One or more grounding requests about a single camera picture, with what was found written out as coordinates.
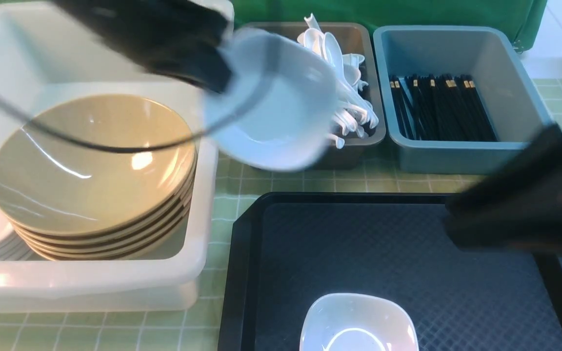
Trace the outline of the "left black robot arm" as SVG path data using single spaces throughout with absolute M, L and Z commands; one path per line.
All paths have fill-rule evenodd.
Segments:
M 103 43 L 151 74 L 223 93 L 232 77 L 219 46 L 229 22 L 189 0 L 56 0 Z

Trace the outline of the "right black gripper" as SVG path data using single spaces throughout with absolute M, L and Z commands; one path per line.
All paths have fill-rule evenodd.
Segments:
M 562 129 L 541 129 L 528 147 L 451 196 L 444 230 L 460 249 L 562 255 Z

